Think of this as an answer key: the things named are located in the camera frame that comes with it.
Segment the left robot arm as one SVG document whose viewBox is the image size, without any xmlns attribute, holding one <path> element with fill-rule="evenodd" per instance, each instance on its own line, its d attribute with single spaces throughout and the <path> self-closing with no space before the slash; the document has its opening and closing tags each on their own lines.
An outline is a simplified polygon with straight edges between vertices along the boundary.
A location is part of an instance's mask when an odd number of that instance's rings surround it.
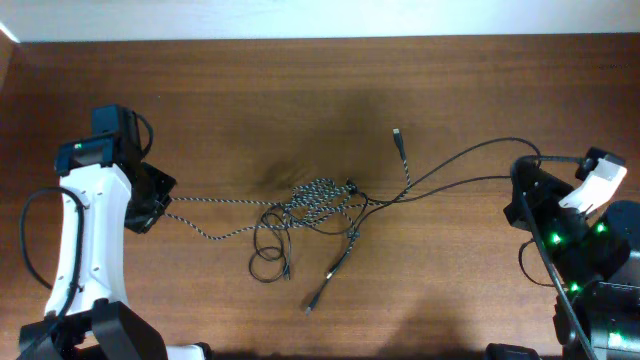
<svg viewBox="0 0 640 360">
<path fill-rule="evenodd" d="M 206 343 L 165 344 L 129 306 L 124 232 L 148 232 L 164 215 L 176 181 L 145 162 L 149 122 L 117 104 L 98 107 L 89 137 L 59 147 L 56 186 L 63 224 L 56 277 L 40 322 L 19 334 L 22 359 L 210 359 Z"/>
</svg>

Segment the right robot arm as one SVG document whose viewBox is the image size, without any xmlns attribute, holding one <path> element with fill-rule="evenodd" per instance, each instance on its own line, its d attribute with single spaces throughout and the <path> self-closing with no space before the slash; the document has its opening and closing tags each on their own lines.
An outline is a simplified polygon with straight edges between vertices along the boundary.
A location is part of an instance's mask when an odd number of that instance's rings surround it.
<svg viewBox="0 0 640 360">
<path fill-rule="evenodd" d="M 541 156 L 511 167 L 509 224 L 530 233 L 557 292 L 553 323 L 565 359 L 639 356 L 639 205 L 616 201 L 627 174 L 606 155 L 577 159 L 578 187 Z"/>
</svg>

